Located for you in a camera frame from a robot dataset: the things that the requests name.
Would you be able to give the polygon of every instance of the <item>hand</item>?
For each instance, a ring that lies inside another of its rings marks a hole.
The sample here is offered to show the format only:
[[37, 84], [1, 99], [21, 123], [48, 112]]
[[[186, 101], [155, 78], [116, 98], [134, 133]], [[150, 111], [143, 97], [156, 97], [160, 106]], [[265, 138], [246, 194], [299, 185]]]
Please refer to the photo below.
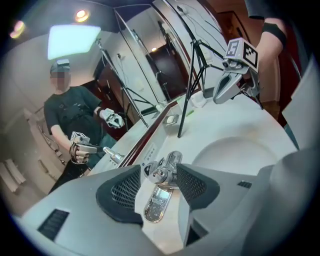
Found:
[[79, 146], [76, 143], [73, 143], [70, 147], [69, 153], [71, 155], [71, 161], [74, 164], [86, 164], [89, 160], [88, 152], [79, 150]]
[[75, 158], [78, 164], [86, 164], [89, 161], [89, 154], [85, 151], [79, 150], [79, 147], [76, 146]]

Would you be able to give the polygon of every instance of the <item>light fixture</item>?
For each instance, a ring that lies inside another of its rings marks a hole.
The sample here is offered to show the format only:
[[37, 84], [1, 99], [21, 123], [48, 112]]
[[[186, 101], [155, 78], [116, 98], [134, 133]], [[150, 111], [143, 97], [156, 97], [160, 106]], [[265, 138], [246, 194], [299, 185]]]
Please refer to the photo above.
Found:
[[99, 26], [77, 24], [52, 26], [48, 40], [48, 60], [87, 53], [100, 31]]
[[89, 12], [85, 10], [79, 10], [75, 14], [75, 21], [76, 22], [84, 22], [89, 18]]
[[10, 33], [10, 37], [13, 39], [18, 38], [21, 33], [25, 30], [26, 26], [23, 21], [19, 20], [13, 28], [13, 31]]

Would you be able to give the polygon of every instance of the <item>white counter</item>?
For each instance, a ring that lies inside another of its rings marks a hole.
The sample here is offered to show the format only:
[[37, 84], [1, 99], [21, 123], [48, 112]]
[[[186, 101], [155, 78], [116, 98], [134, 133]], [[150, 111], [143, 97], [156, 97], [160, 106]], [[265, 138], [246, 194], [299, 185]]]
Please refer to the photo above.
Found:
[[[144, 120], [149, 126], [151, 126], [156, 119], [157, 118], [155, 117], [154, 113], [144, 116]], [[131, 127], [128, 132], [121, 137], [121, 139], [116, 142], [116, 144], [112, 147], [112, 150], [126, 156], [147, 130], [148, 128], [140, 119]], [[103, 158], [90, 171], [88, 176], [99, 174], [107, 170], [112, 170], [117, 168], [117, 166], [118, 164], [112, 161], [109, 155], [104, 155]]]
[[[296, 151], [286, 132], [268, 112], [261, 110], [246, 96], [239, 95], [221, 105], [208, 100], [203, 108], [196, 108], [185, 119], [182, 137], [178, 138], [177, 133], [167, 136], [155, 159], [159, 161], [172, 151], [180, 151], [182, 163], [192, 164], [202, 149], [227, 137], [245, 137], [267, 147], [274, 157], [261, 163], [261, 167], [275, 164], [285, 155]], [[241, 169], [235, 163], [235, 168], [219, 171], [257, 175], [259, 169], [256, 166]], [[180, 191], [175, 190], [162, 220], [158, 223], [148, 222], [143, 212], [154, 188], [155, 184], [144, 179], [136, 195], [135, 211], [142, 216], [142, 230], [164, 253], [179, 251], [186, 242], [189, 206]]]

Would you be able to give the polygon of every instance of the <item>sink basin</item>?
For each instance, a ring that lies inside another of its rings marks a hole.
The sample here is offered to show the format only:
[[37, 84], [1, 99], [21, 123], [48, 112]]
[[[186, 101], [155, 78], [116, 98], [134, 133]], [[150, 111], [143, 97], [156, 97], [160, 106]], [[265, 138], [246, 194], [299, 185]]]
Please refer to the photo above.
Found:
[[205, 147], [192, 164], [217, 171], [257, 175], [261, 168], [276, 162], [277, 157], [262, 144], [245, 137], [227, 137]]

